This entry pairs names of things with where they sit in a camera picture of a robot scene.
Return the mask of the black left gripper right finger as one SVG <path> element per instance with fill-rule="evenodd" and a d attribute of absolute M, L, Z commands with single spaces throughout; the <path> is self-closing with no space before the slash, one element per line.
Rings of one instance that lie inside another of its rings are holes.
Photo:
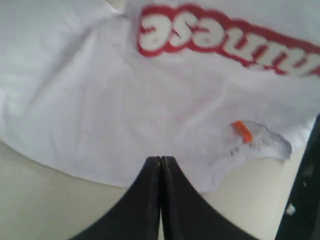
<path fill-rule="evenodd" d="M 254 240 L 195 190 L 174 157 L 161 157 L 161 214 L 165 240 Z"/>

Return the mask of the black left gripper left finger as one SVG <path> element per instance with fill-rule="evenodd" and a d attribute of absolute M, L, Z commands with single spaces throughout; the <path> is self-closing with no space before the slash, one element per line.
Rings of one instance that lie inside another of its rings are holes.
<path fill-rule="evenodd" d="M 118 202 L 73 240 L 157 240 L 161 161 L 148 157 L 138 176 Z"/>

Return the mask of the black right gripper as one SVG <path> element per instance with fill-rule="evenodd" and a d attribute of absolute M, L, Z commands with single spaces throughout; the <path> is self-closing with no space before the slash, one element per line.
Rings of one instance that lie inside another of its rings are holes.
<path fill-rule="evenodd" d="M 277 240 L 320 238 L 320 118 L 317 117 L 295 177 Z"/>

